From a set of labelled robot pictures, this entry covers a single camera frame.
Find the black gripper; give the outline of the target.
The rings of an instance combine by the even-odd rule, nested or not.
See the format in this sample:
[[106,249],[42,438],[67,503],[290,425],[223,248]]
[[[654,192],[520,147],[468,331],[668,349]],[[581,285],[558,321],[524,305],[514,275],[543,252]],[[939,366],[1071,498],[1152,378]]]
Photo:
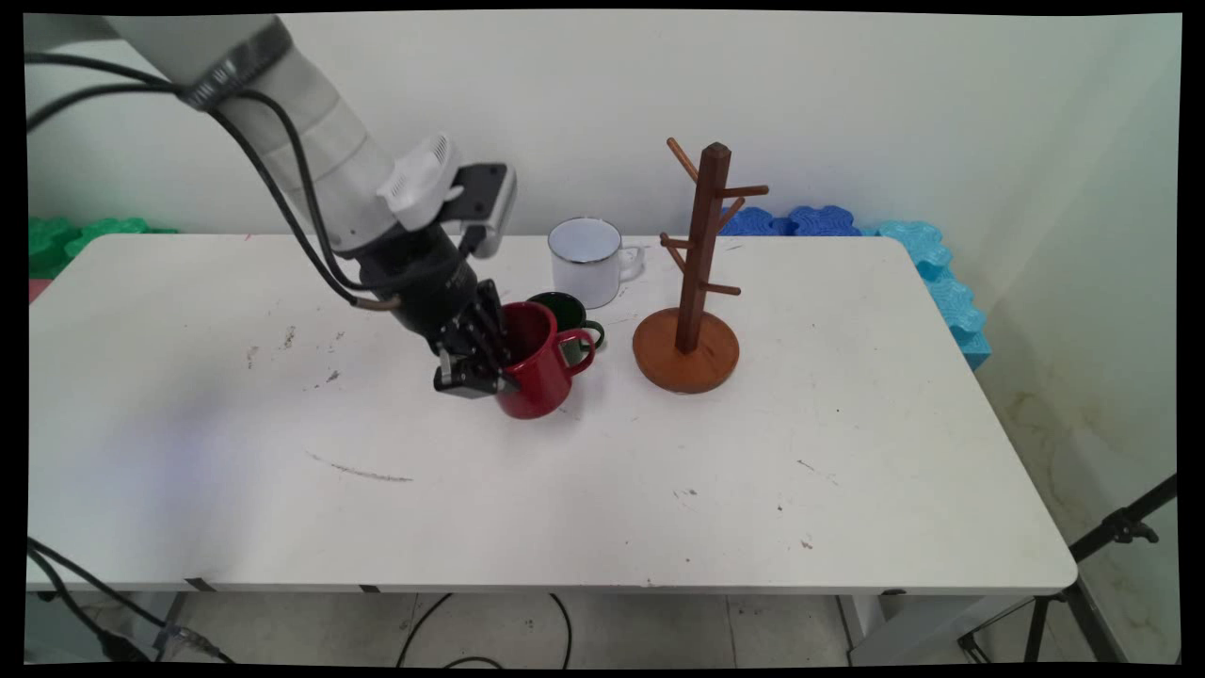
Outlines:
[[[494,281],[478,282],[443,226],[394,226],[358,250],[359,283],[378,297],[400,300],[393,314],[413,334],[437,335],[437,393],[482,397],[518,391]],[[466,308],[466,325],[449,325]]]

